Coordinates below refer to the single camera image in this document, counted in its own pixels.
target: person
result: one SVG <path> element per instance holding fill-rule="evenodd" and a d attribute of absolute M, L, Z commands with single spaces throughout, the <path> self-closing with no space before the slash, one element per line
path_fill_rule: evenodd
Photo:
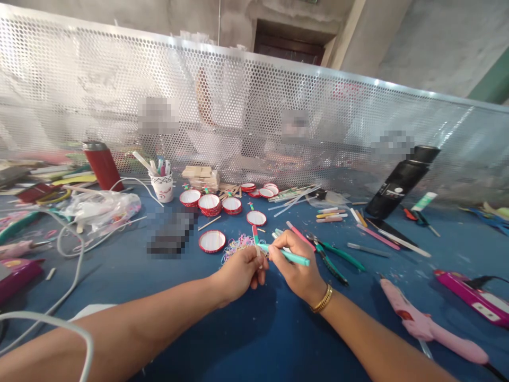
<path fill-rule="evenodd" d="M 309 267 L 289 263 L 280 249 L 310 260 Z M 346 342 L 374 382 L 455 379 L 361 308 L 325 283 L 310 247 L 292 231 L 271 246 L 269 259 L 290 289 L 320 314 Z M 267 259 L 254 247 L 235 253 L 213 275 L 139 300 L 83 317 L 74 323 L 94 340 L 89 382 L 125 381 L 140 371 L 194 323 L 265 283 Z M 86 345 L 74 332 L 57 328 L 0 358 L 0 380 L 77 381 Z"/>

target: white pen holder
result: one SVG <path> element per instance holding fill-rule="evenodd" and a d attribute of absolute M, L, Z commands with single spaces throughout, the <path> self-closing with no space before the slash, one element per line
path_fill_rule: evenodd
<path fill-rule="evenodd" d="M 155 196 L 161 203 L 169 203 L 173 200 L 173 178 L 172 173 L 163 177 L 150 175 L 150 183 L 154 188 Z"/>

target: bracelet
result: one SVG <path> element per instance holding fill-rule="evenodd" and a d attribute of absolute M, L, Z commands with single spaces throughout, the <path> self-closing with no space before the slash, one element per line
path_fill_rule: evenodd
<path fill-rule="evenodd" d="M 318 313 L 323 308 L 325 308 L 327 306 L 327 304 L 329 303 L 331 296 L 332 296 L 332 287 L 330 286 L 330 284 L 327 284 L 327 293 L 325 293 L 325 296 L 322 298 L 322 300 L 320 301 L 320 303 L 317 306 L 315 306 L 314 308 L 311 308 L 312 312 Z"/>

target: black water bottle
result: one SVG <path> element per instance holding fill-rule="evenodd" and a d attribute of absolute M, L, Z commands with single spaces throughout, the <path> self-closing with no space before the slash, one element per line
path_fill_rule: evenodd
<path fill-rule="evenodd" d="M 366 207 L 366 212 L 378 219 L 387 218 L 426 175 L 429 165 L 438 153 L 440 153 L 440 149 L 436 147 L 415 146 L 413 152 L 398 163 L 376 195 L 373 196 Z"/>

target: red water bottle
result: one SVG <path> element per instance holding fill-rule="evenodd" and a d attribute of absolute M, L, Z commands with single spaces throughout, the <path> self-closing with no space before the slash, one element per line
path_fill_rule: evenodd
<path fill-rule="evenodd" d="M 103 190 L 109 190 L 111 186 L 120 180 L 120 174 L 111 156 L 111 151 L 104 142 L 83 142 L 83 151 L 97 177 L 99 186 Z M 122 191 L 123 189 L 124 185 L 122 182 L 119 182 L 113 188 L 113 191 Z"/>

